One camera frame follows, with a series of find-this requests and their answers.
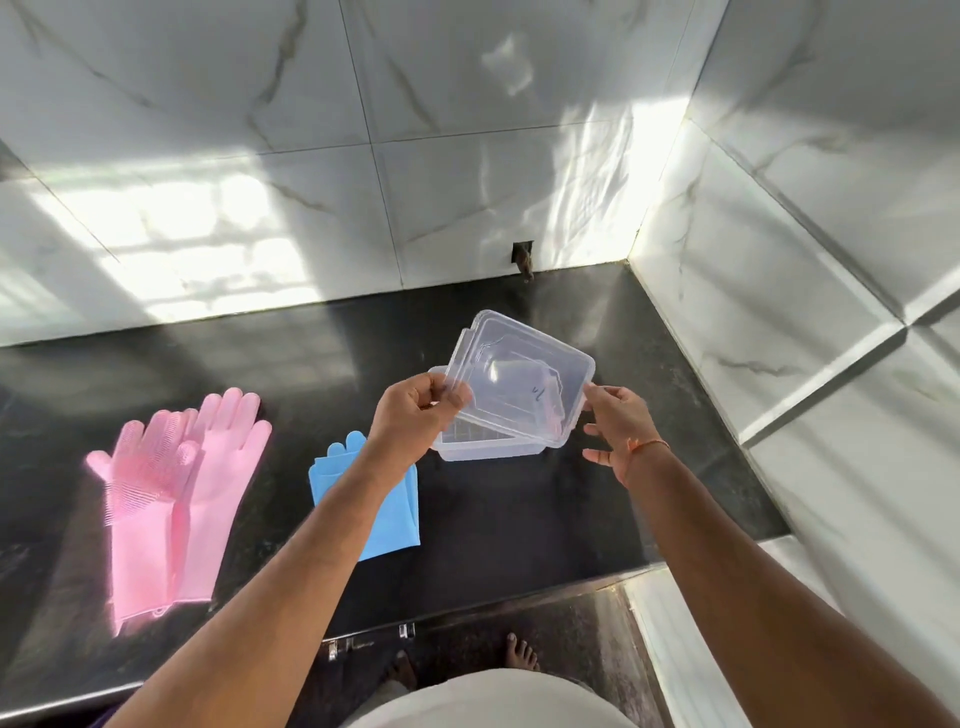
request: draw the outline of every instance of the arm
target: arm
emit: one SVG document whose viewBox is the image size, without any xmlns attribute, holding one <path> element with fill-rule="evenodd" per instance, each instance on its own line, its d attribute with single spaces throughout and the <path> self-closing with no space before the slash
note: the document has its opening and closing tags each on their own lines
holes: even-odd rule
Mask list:
<svg viewBox="0 0 960 728">
<path fill-rule="evenodd" d="M 463 406 L 466 392 L 441 395 L 443 381 L 418 375 L 384 393 L 350 469 L 108 728 L 286 724 L 380 504 Z"/>
<path fill-rule="evenodd" d="M 733 693 L 760 726 L 958 724 L 913 675 L 755 544 L 659 439 L 646 403 L 586 388 L 613 467 Z"/>
</svg>

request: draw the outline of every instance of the black countertop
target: black countertop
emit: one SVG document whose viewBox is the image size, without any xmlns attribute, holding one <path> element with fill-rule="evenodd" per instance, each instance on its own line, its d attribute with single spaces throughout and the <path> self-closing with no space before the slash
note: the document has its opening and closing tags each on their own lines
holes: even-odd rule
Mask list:
<svg viewBox="0 0 960 728">
<path fill-rule="evenodd" d="M 0 722 L 146 679 L 311 509 L 307 468 L 366 432 L 389 384 L 445 364 L 492 308 L 590 353 L 596 381 L 648 400 L 663 437 L 756 539 L 787 532 L 622 264 L 479 280 L 0 350 Z M 274 434 L 237 514 L 214 601 L 113 638 L 102 488 L 82 466 L 127 420 L 258 393 Z M 419 463 L 422 546 L 359 564 L 328 636 L 527 595 L 660 559 L 587 440 L 504 460 Z"/>
</svg>

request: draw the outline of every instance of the pink rubber glove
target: pink rubber glove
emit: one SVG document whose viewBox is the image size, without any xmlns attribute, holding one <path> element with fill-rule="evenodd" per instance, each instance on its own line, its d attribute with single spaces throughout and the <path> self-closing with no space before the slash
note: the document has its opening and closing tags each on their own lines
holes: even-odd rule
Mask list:
<svg viewBox="0 0 960 728">
<path fill-rule="evenodd" d="M 157 412 L 120 430 L 112 458 L 91 452 L 86 463 L 104 481 L 105 522 L 110 531 L 110 603 L 113 633 L 147 613 L 162 613 L 173 601 L 177 563 L 172 522 L 199 446 L 183 442 L 196 412 Z"/>
<path fill-rule="evenodd" d="M 186 434 L 201 453 L 187 484 L 189 536 L 176 601 L 213 597 L 233 517 L 272 429 L 265 420 L 254 423 L 259 408 L 259 396 L 236 387 L 207 395 Z"/>
</svg>

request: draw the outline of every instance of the bare foot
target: bare foot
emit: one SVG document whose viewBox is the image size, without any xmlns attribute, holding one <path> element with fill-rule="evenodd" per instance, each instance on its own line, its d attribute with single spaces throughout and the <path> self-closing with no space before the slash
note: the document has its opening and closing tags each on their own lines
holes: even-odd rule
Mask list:
<svg viewBox="0 0 960 728">
<path fill-rule="evenodd" d="M 531 672 L 540 672 L 540 666 L 537 664 L 537 653 L 524 640 L 520 644 L 516 642 L 516 635 L 511 632 L 507 635 L 507 656 L 504 658 L 505 667 L 514 669 L 528 669 Z"/>
<path fill-rule="evenodd" d="M 394 663 L 387 669 L 387 679 L 396 680 L 400 685 L 412 692 L 417 689 L 417 674 L 410 658 L 402 649 L 396 654 Z"/>
</svg>

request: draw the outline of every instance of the bracelet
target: bracelet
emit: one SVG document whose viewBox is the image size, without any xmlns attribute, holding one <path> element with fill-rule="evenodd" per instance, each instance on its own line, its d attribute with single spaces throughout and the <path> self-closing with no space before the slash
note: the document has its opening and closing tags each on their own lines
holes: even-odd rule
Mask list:
<svg viewBox="0 0 960 728">
<path fill-rule="evenodd" d="M 671 449 L 670 444 L 666 440 L 661 440 L 659 437 L 654 438 L 653 440 L 645 440 L 643 442 L 640 442 L 639 440 L 634 440 L 632 437 L 628 437 L 627 450 L 630 452 L 630 454 L 633 454 L 635 452 L 640 452 L 642 449 L 646 448 L 648 445 L 656 445 L 657 443 L 659 443 L 660 445 L 666 445 L 667 449 Z"/>
</svg>

